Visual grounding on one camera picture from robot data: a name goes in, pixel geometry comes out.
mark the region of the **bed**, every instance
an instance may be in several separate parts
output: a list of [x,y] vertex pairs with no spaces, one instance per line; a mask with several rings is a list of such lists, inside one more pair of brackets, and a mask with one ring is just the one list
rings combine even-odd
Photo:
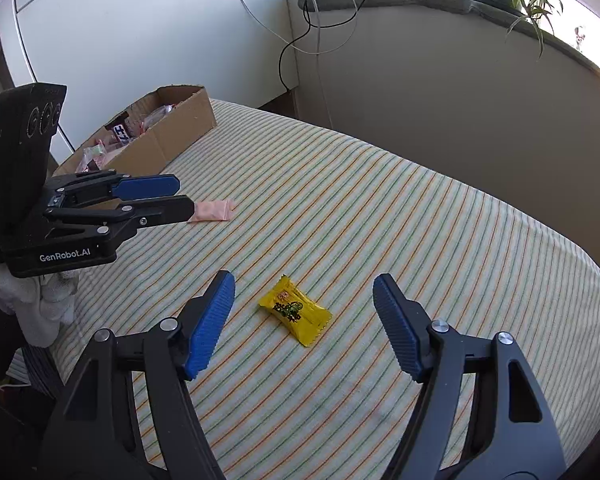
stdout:
[[[232,198],[229,222],[141,230],[85,269],[76,321],[52,354],[64,380],[93,332],[174,316],[219,269],[236,300],[207,370],[189,383],[228,479],[379,479],[419,386],[401,373],[371,286],[390,272],[461,333],[511,332],[544,391],[568,463],[600,428],[600,269],[578,246],[461,182],[352,137],[227,102],[218,127],[166,169],[194,200]],[[258,299],[287,274],[333,319],[298,344]],[[465,376],[444,465],[458,459]],[[144,377],[145,453],[164,466]]]

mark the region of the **white cloth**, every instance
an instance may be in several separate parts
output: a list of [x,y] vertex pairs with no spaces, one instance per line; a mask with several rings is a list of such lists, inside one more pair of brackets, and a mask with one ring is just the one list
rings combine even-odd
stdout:
[[18,317],[27,342],[43,348],[58,336],[60,324],[74,322],[78,271],[16,278],[0,264],[0,309]]

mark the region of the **white cabinet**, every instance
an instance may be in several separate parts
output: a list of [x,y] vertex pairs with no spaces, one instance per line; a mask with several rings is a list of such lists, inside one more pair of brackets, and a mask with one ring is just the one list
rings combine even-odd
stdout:
[[[24,0],[11,1],[17,8]],[[286,0],[245,1],[268,27],[291,37]],[[74,148],[161,85],[203,84],[213,98],[253,107],[284,91],[284,43],[239,0],[31,0],[13,23],[1,15],[1,38],[14,41],[15,27],[22,42],[20,50],[4,49],[10,70],[28,64],[34,80],[67,85],[60,126]],[[10,60],[10,52],[25,59]],[[283,75],[297,84],[291,53]]]

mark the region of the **pink candy wrapper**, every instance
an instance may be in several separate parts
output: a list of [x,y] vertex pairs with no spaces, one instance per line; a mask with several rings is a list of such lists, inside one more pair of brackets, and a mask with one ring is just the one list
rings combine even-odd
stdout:
[[211,202],[196,202],[196,211],[187,222],[206,220],[231,220],[234,217],[235,202],[229,200],[213,200]]

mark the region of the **electrical cable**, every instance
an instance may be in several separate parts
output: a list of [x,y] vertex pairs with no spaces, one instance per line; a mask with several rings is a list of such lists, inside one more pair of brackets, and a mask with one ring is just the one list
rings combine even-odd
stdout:
[[[309,25],[308,29],[306,30],[306,32],[304,34],[301,34],[300,36],[298,36],[297,38],[293,38],[283,49],[282,52],[280,52],[280,58],[278,59],[278,76],[280,78],[280,82],[282,83],[282,85],[285,87],[286,91],[289,92],[291,91],[291,88],[289,88],[284,80],[282,79],[282,57],[284,56],[286,50],[290,47],[293,46],[293,43],[295,43],[296,41],[302,40],[302,38],[304,38],[307,34],[309,34],[309,32],[311,32],[312,27],[315,28],[315,25],[311,22],[311,15],[309,14],[308,11],[308,1],[309,0],[304,0],[304,6],[302,6],[302,17],[304,18],[305,22],[307,23],[307,25]],[[358,6],[358,10],[360,10],[363,5],[365,4],[366,0],[362,0]],[[353,20],[353,18],[355,17],[355,15],[351,16],[348,20],[345,20],[343,22],[339,22],[339,23],[333,23],[333,25],[323,25],[322,28],[332,28],[332,27],[339,27],[341,25],[344,25],[345,23],[349,23],[351,20]]]
[[[351,17],[351,20],[353,20],[357,15],[358,15],[358,6],[356,5],[356,0],[351,0],[353,2],[353,6],[356,9],[356,11],[353,13],[353,16]],[[282,36],[280,36],[277,32],[275,32],[274,30],[271,30],[269,27],[267,27],[267,25],[265,25],[264,23],[262,23],[257,17],[256,15],[251,12],[251,9],[247,6],[247,3],[244,0],[240,0],[240,2],[242,3],[242,6],[247,10],[247,12],[251,15],[251,17],[256,20],[263,28],[266,28],[271,34],[273,34],[274,36],[276,36],[277,38],[280,38],[280,40],[284,41],[286,44],[291,44],[291,47],[296,49],[298,52],[302,52],[303,54],[308,54],[309,56],[319,56],[320,54],[327,54],[329,52],[334,52],[335,50],[338,50],[339,48],[343,47],[344,44],[347,43],[347,41],[349,41],[351,39],[351,37],[353,36],[353,33],[356,31],[356,27],[355,25],[358,24],[358,20],[356,20],[356,23],[354,24],[353,29],[351,30],[351,33],[349,34],[349,37],[339,46],[332,48],[331,50],[325,50],[324,52],[307,52],[306,50],[302,50],[301,48],[296,47],[292,41],[287,41],[285,38],[283,38]]]
[[[311,0],[314,3],[314,11],[315,11],[315,20],[318,23],[317,28],[318,32],[315,40],[315,51],[320,52],[320,33],[322,29],[320,28],[320,9],[318,9],[318,2],[316,0]],[[358,6],[356,6],[356,15],[358,15]],[[318,76],[318,86],[320,87],[320,95],[322,97],[322,102],[324,103],[324,109],[327,112],[327,119],[329,120],[329,128],[333,130],[333,121],[331,120],[331,111],[329,110],[329,104],[327,102],[327,96],[324,93],[324,86],[322,84],[322,77],[320,76],[320,55],[315,56],[315,73]]]
[[29,383],[22,383],[22,384],[1,384],[0,385],[0,390],[2,390],[3,388],[27,388],[28,386],[31,386],[31,384],[29,384]]

